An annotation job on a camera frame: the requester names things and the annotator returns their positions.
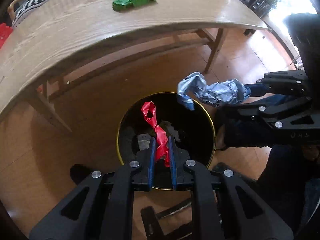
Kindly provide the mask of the black wooden side table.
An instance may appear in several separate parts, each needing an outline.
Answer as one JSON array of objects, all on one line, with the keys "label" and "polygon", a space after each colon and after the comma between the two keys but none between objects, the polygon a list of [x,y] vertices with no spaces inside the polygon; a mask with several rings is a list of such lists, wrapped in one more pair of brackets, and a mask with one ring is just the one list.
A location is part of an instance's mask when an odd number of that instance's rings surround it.
[{"label": "black wooden side table", "polygon": [[269,0],[240,0],[251,9],[259,18],[265,17],[273,8]]}]

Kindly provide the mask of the red pig stool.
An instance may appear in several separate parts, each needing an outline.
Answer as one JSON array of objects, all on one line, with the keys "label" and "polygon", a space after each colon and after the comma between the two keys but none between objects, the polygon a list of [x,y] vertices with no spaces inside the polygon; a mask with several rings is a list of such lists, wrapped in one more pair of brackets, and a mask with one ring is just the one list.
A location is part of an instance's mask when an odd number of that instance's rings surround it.
[{"label": "red pig stool", "polygon": [[6,42],[12,31],[12,27],[7,26],[5,23],[0,24],[0,48],[2,48],[3,44]]}]

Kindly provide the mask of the black round trash bin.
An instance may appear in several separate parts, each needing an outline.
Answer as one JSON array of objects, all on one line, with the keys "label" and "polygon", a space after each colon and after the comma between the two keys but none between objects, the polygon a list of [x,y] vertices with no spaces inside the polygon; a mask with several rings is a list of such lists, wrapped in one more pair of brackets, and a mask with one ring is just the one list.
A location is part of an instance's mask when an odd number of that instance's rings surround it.
[{"label": "black round trash bin", "polygon": [[179,103],[174,92],[151,94],[135,102],[125,113],[117,135],[118,158],[122,164],[131,161],[140,151],[138,136],[148,134],[155,137],[155,132],[142,113],[146,102],[156,106],[156,118],[167,137],[175,139],[175,145],[186,150],[194,161],[210,166],[215,153],[215,130],[210,114],[197,101],[193,110]]}]

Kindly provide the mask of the red ribbon strip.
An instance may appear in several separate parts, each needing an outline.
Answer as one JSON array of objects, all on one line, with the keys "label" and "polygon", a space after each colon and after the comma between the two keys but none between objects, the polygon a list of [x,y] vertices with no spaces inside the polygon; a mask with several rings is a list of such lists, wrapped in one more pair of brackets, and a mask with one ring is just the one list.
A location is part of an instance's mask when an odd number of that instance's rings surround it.
[{"label": "red ribbon strip", "polygon": [[168,137],[166,132],[158,125],[156,118],[156,106],[152,101],[145,102],[142,105],[141,111],[144,116],[144,120],[152,127],[156,133],[156,156],[155,161],[160,159],[164,160],[164,166],[170,167],[170,156],[168,148]]}]

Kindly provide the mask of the blue foil wrapper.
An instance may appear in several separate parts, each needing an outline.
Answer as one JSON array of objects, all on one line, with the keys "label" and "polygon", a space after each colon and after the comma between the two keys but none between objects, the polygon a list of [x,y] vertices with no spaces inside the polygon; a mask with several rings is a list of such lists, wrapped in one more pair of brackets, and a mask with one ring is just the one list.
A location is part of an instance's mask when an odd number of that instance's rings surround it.
[{"label": "blue foil wrapper", "polygon": [[186,109],[194,110],[193,94],[202,103],[221,108],[225,105],[237,105],[249,98],[251,89],[237,79],[207,84],[200,72],[193,72],[177,85],[177,99]]}]

